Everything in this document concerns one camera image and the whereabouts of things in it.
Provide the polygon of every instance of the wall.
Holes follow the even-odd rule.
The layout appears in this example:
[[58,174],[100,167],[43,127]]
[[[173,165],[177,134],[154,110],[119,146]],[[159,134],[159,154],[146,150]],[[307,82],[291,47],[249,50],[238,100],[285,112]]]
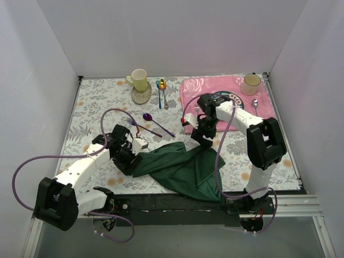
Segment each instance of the wall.
[[[31,212],[11,190],[14,170],[26,159],[59,154],[77,76],[35,0],[0,1],[0,257],[20,257]],[[34,206],[38,182],[53,176],[57,160],[26,165],[17,188]]]
[[307,0],[37,0],[77,75],[270,71]]
[[302,181],[319,197],[344,257],[344,0],[308,1],[271,71],[271,83]]

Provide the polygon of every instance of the leaf pattern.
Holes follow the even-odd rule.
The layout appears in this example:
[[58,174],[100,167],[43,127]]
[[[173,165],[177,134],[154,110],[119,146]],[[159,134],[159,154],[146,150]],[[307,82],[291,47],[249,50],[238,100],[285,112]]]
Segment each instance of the leaf pattern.
[[[92,79],[83,80],[80,85],[75,111],[68,132],[67,142],[63,153],[65,155],[82,154],[85,148],[98,134],[101,133],[99,121],[103,112],[110,108],[121,108],[127,110],[138,124],[160,133],[159,138],[146,130],[141,129],[141,136],[147,140],[149,146],[145,152],[152,151],[162,145],[173,141],[183,141],[187,150],[198,146],[198,143],[184,133],[180,118],[182,107],[180,103],[180,85],[188,76],[165,77],[167,88],[165,90],[169,109],[159,110],[158,90],[152,87],[152,96],[144,105],[136,105],[131,100],[132,87],[125,83],[125,79]],[[151,85],[155,85],[156,77],[148,78]],[[161,127],[151,121],[144,121],[143,113],[150,113],[153,119],[167,130],[175,133],[172,138]],[[121,112],[109,112],[104,119],[104,129],[111,132],[115,124],[120,124],[131,129],[135,133],[135,127],[126,121],[127,116]],[[214,138],[213,148],[217,150],[223,133],[217,133]],[[221,150],[221,156],[226,164],[221,168],[220,174],[225,191],[242,191],[246,186],[251,163],[247,156],[246,138],[237,131],[228,132]],[[59,172],[67,169],[75,160],[63,159]],[[289,154],[282,158],[271,177],[271,187],[277,190],[299,189],[298,181]],[[113,162],[109,161],[101,166],[85,182],[80,192],[86,192],[95,186],[110,189],[115,194],[154,194],[170,193],[172,191],[161,186],[150,176],[132,178],[125,176]]]

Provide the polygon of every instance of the mug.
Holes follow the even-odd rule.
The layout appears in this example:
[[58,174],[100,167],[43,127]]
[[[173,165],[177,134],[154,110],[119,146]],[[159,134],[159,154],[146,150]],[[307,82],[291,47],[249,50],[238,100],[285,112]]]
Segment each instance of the mug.
[[256,93],[256,90],[258,89],[259,85],[261,83],[261,80],[259,76],[257,76],[255,73],[247,74],[243,78],[242,85],[240,87],[240,90],[245,95],[253,95]]
[[147,90],[147,72],[143,69],[136,69],[131,73],[131,76],[127,76],[125,81],[134,86],[138,92],[144,92]]

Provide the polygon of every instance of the green cloth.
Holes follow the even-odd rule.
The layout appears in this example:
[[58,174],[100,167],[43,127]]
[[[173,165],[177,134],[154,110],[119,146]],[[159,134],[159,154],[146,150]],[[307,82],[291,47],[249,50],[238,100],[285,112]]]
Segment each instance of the green cloth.
[[[220,202],[214,177],[216,153],[202,146],[186,151],[183,142],[173,142],[152,152],[140,153],[142,160],[134,169],[133,177],[149,174],[172,191],[197,200]],[[219,169],[224,164],[220,157]]]

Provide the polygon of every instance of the gray floor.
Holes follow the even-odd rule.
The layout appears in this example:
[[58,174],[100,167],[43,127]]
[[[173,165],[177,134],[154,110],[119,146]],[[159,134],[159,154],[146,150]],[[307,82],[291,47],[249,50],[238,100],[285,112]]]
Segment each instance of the gray floor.
[[[79,219],[68,232],[44,224],[35,257],[324,257],[312,218],[278,217],[257,236],[221,225],[135,229],[132,241],[118,244],[96,235],[91,219]],[[112,232],[125,238],[130,230]]]

